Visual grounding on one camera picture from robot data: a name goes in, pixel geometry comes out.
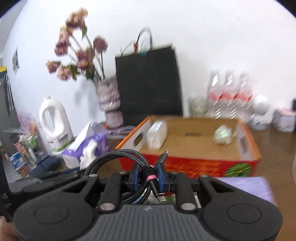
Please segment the person's left hand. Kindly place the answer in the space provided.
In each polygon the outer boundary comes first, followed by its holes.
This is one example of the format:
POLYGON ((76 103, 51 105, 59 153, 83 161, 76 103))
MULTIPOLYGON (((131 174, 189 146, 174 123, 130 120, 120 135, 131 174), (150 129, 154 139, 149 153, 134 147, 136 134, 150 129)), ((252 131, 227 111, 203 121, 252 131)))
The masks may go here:
POLYGON ((1 241, 16 241, 18 237, 14 225, 11 222, 7 223, 3 216, 1 216, 0 232, 1 241))

